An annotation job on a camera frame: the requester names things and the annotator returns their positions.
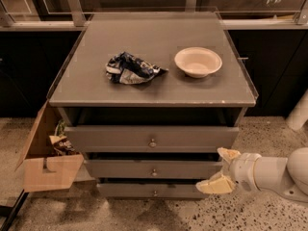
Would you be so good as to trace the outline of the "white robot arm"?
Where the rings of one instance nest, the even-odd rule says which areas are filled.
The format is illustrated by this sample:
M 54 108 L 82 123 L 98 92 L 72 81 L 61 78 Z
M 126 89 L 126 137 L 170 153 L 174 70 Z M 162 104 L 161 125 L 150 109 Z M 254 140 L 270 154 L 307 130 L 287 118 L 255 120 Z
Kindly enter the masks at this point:
M 258 153 L 219 148 L 222 169 L 208 180 L 195 184 L 204 194 L 231 193 L 240 188 L 248 193 L 269 191 L 297 203 L 308 202 L 308 148 L 289 157 L 265 157 Z

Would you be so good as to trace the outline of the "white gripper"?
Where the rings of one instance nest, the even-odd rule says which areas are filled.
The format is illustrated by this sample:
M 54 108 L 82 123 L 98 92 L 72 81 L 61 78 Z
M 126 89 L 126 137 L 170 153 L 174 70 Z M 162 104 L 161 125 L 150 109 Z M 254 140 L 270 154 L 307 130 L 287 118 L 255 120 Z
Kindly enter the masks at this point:
M 234 182 L 244 191 L 258 191 L 254 179 L 254 168 L 257 160 L 261 157 L 258 153 L 244 153 L 234 149 L 220 147 L 219 156 L 231 164 L 229 167 L 230 175 L 216 173 L 209 180 L 202 180 L 195 184 L 196 188 L 205 194 L 225 194 L 235 190 Z

